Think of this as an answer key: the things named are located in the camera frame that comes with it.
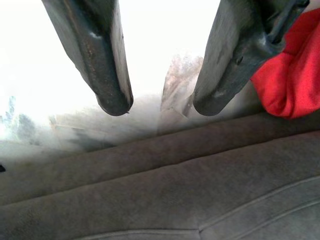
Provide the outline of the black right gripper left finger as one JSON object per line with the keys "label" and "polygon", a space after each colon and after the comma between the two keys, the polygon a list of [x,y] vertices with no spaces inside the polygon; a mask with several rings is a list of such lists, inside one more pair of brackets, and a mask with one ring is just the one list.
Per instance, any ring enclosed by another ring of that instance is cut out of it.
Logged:
{"label": "black right gripper left finger", "polygon": [[44,0],[59,40],[99,106],[111,116],[134,103],[117,0]]}

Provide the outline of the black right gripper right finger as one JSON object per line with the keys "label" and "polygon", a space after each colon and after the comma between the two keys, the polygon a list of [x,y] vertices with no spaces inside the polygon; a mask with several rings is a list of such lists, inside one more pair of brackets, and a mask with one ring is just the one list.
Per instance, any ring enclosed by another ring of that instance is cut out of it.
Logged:
{"label": "black right gripper right finger", "polygon": [[285,34],[308,0],[222,0],[206,44],[193,106],[215,116],[254,73],[286,46]]}

